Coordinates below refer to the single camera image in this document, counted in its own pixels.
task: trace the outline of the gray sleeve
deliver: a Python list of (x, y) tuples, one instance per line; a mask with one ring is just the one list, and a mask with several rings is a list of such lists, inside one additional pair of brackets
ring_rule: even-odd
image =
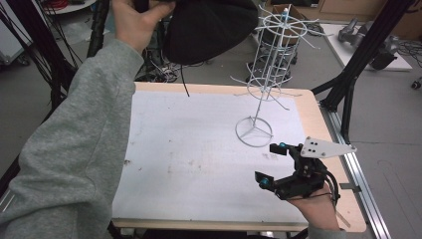
[(112, 40), (76, 73), (68, 98), (28, 139), (0, 213), (5, 238), (103, 238), (128, 141), (134, 77), (142, 65)]
[(319, 229), (313, 226), (308, 227), (310, 239), (345, 239), (346, 232), (341, 229), (340, 231), (328, 231)]

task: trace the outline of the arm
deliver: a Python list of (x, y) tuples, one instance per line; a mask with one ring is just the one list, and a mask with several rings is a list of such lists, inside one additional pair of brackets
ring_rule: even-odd
[(5, 238), (104, 236), (128, 140), (133, 79), (143, 63), (138, 52), (172, 7), (138, 14), (128, 1), (113, 1), (117, 40), (83, 63), (68, 98), (21, 152), (21, 171), (10, 183), (14, 203), (0, 214)]
[(298, 207), (310, 224), (311, 239), (346, 238), (345, 231), (338, 226), (335, 208), (328, 193), (328, 185), (325, 185), (323, 189), (314, 192), (309, 198), (296, 197), (289, 200), (290, 203)]

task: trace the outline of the wire frame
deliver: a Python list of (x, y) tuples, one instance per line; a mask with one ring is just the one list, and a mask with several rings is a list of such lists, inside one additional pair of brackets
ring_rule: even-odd
[(254, 116), (241, 119), (236, 124), (237, 137), (249, 146), (266, 146), (274, 136), (271, 125), (259, 117), (262, 103), (276, 101), (284, 110), (289, 110), (278, 98), (283, 94), (282, 84), (292, 78), (290, 65), (296, 56), (300, 40), (316, 48), (304, 36), (307, 32), (324, 35), (307, 28), (306, 23), (317, 20), (302, 21), (291, 17), (291, 6), (281, 14), (273, 14), (260, 6), (268, 16), (261, 17), (261, 26), (256, 28), (259, 30), (259, 45), (254, 62), (247, 64), (250, 77), (246, 82), (231, 77), (236, 82), (246, 84), (248, 93), (260, 101)]

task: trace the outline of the whiteboard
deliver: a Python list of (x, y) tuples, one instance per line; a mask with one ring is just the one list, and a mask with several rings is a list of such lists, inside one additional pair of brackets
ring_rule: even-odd
[[(294, 100), (279, 102), (290, 110), (264, 102), (259, 113), (273, 128), (273, 142), (304, 142)], [(276, 179), (292, 175), (294, 161), (267, 146), (247, 146), (235, 134), (237, 121), (254, 116), (258, 103), (250, 95), (137, 91), (112, 217), (306, 223), (255, 181), (256, 170)]]
[[(355, 48), (348, 42), (338, 41), (338, 31), (343, 29), (346, 25), (335, 25), (335, 24), (320, 24), (326, 34), (332, 34), (332, 36), (326, 37), (329, 44), (335, 52), (335, 55), (340, 60), (341, 64), (345, 67), (351, 56), (354, 54)], [(390, 65), (388, 65), (382, 71), (395, 71), (395, 72), (406, 72), (412, 70), (412, 67), (404, 60), (398, 53), (394, 54), (397, 57)], [(370, 66), (366, 66), (365, 70), (373, 70)]]

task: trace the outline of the concrete floor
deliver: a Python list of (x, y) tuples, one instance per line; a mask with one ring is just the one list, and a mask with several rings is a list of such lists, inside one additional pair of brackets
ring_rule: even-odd
[[(312, 89), (337, 76), (342, 67), (324, 38), (308, 37), (320, 50), (304, 43), (286, 88)], [(73, 45), (84, 58), (88, 44)], [(210, 65), (183, 71), (186, 83), (238, 85), (245, 79), (245, 63), (255, 54), (252, 38), (215, 58)], [(364, 71), (355, 86), (350, 140), (392, 238), (422, 238), (422, 92), (410, 85), (422, 69), (410, 72)], [(24, 142), (50, 109), (49, 88), (34, 65), (13, 64), (0, 73), (0, 175), (19, 154)], [(326, 93), (317, 95), (321, 100)], [(370, 230), (348, 238), (374, 238)]]

